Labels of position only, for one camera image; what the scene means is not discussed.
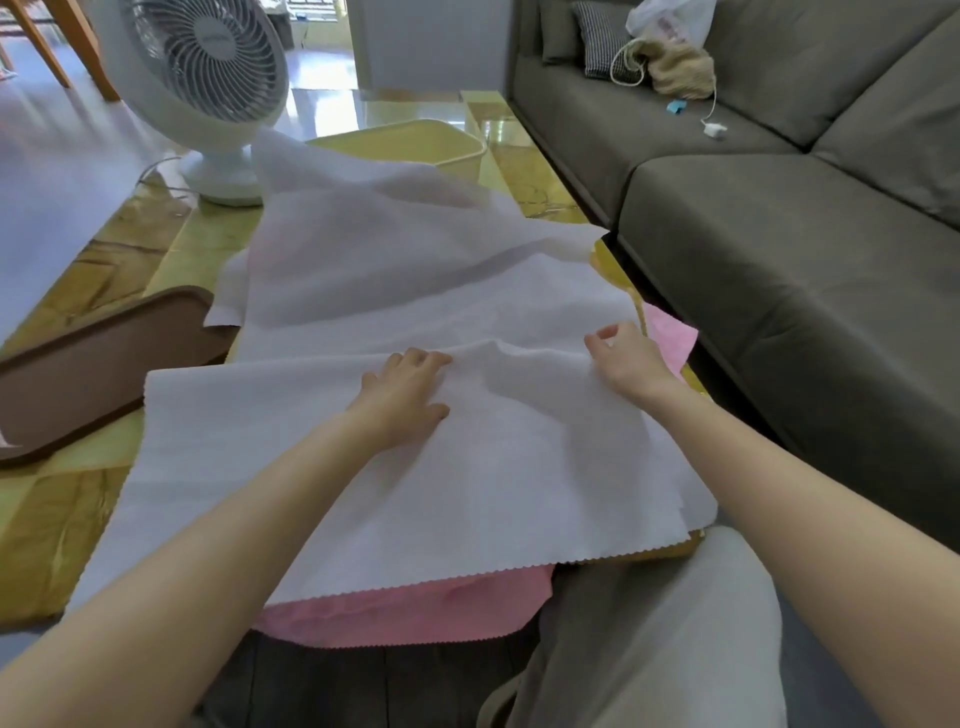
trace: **white fabric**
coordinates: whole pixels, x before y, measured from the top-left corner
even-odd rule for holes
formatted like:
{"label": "white fabric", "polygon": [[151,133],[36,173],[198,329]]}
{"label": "white fabric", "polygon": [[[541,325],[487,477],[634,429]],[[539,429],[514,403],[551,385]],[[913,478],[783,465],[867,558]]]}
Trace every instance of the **white fabric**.
{"label": "white fabric", "polygon": [[676,445],[591,371],[583,334],[636,315],[586,265],[601,230],[277,133],[253,158],[266,209],[210,315],[244,323],[235,363],[150,374],[143,445],[71,609],[408,346],[454,354],[451,416],[361,473],[269,604],[666,546],[713,521]]}

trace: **person's right hand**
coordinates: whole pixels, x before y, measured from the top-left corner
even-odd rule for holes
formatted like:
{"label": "person's right hand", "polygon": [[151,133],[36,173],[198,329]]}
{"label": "person's right hand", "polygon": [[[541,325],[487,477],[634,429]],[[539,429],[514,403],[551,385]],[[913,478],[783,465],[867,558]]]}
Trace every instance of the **person's right hand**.
{"label": "person's right hand", "polygon": [[430,399],[441,369],[452,361],[449,354],[421,349],[392,354],[379,375],[363,375],[346,414],[361,423],[376,450],[425,439],[450,414],[448,406]]}
{"label": "person's right hand", "polygon": [[681,384],[667,369],[660,347],[632,321],[601,328],[584,338],[597,369],[617,394],[641,409],[663,391]]}

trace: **leg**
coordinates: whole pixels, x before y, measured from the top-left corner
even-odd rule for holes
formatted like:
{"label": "leg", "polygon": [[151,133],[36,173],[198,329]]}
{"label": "leg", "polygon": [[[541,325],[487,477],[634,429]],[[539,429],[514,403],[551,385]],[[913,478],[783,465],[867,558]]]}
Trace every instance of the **leg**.
{"label": "leg", "polygon": [[743,538],[558,579],[510,728],[784,728],[780,606]]}
{"label": "leg", "polygon": [[54,55],[53,48],[43,39],[43,36],[40,34],[39,28],[36,26],[30,16],[27,15],[26,9],[23,7],[21,0],[7,0],[7,7],[10,8],[10,12],[13,14],[13,19],[20,25],[20,28],[23,29],[23,33],[26,37],[30,39],[30,42],[36,48],[36,51],[43,57],[47,62],[47,65],[50,67],[50,70],[53,71],[54,76],[57,77],[57,80],[60,82],[60,85],[64,88],[72,88],[70,84],[70,79],[66,75],[66,72],[63,70],[63,67],[60,65],[60,62],[57,60],[57,57]]}
{"label": "leg", "polygon": [[10,60],[10,56],[7,54],[7,51],[4,50],[2,43],[0,43],[0,64],[8,71],[13,71],[13,61]]}
{"label": "leg", "polygon": [[107,101],[120,101],[119,94],[110,84],[107,74],[104,73],[104,67],[100,63],[97,37],[93,35],[84,12],[77,5],[77,0],[48,0],[47,10],[50,11],[50,15],[67,42],[76,51],[103,97]]}

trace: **electric fan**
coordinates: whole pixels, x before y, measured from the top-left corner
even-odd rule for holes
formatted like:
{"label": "electric fan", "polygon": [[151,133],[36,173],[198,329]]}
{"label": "electric fan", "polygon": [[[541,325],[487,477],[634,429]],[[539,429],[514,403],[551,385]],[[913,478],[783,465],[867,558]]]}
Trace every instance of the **electric fan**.
{"label": "electric fan", "polygon": [[184,147],[180,171],[213,202],[258,205],[247,146],[283,111],[283,48],[256,0],[94,0],[104,70],[130,109]]}

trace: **brown tray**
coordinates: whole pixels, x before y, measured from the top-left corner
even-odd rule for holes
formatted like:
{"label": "brown tray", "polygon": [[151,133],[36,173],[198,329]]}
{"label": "brown tray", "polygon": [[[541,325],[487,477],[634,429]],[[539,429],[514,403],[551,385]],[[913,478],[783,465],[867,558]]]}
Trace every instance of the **brown tray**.
{"label": "brown tray", "polygon": [[168,288],[0,359],[0,468],[42,459],[143,403],[147,373],[222,362],[236,328],[204,328],[205,289]]}

